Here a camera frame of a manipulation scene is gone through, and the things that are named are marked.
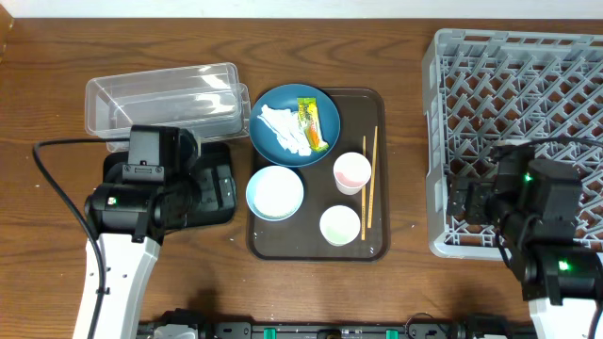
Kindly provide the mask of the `light blue bowl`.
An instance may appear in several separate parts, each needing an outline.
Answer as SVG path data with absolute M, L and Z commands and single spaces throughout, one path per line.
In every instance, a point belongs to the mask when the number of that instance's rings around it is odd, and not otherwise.
M 292 169 L 268 166 L 251 177 L 245 198 L 256 217 L 281 221 L 292 217 L 301 207 L 304 186 L 301 177 Z

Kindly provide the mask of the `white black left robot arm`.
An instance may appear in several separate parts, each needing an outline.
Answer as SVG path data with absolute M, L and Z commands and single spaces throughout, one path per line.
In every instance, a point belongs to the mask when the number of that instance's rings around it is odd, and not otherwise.
M 85 203 L 93 238 L 76 338 L 133 338 L 151 273 L 167 234 L 223 224 L 236 211 L 228 158 L 181 166 L 167 183 L 126 181 L 136 167 L 123 154 L 104 163 L 103 182 Z

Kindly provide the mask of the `white tissue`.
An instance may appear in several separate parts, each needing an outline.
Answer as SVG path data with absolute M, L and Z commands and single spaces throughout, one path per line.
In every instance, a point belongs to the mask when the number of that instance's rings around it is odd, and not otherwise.
M 309 141 L 302 131 L 295 111 L 289 108 L 273 109 L 263 105 L 258 118 L 275 134 L 284 150 L 299 156 L 311 155 Z

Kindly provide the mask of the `white cup green inside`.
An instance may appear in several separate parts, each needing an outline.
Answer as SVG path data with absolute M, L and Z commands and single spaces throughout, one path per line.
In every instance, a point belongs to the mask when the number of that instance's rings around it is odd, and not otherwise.
M 335 205 L 321 215 L 319 228 L 329 244 L 341 247 L 351 243 L 358 236 L 361 231 L 361 221 L 350 207 Z

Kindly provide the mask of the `white cup pink inside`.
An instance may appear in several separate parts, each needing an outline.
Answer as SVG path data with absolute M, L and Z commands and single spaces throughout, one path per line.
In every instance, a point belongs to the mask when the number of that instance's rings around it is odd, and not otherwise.
M 343 153 L 333 166 L 335 185 L 344 195 L 358 193 L 371 178 L 371 164 L 361 153 Z

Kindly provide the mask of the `yellow snack wrapper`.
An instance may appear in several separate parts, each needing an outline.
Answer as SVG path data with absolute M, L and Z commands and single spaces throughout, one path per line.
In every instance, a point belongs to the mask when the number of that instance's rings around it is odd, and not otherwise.
M 329 149 L 321 134 L 316 98 L 298 99 L 298 121 L 313 152 L 322 153 Z

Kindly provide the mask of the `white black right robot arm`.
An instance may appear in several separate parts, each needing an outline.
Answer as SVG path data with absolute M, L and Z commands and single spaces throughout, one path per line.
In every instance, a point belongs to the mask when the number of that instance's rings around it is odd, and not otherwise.
M 547 159 L 501 163 L 493 180 L 452 181 L 448 214 L 494 227 L 539 338 L 602 335 L 601 259 L 574 240 L 581 192 L 571 165 Z

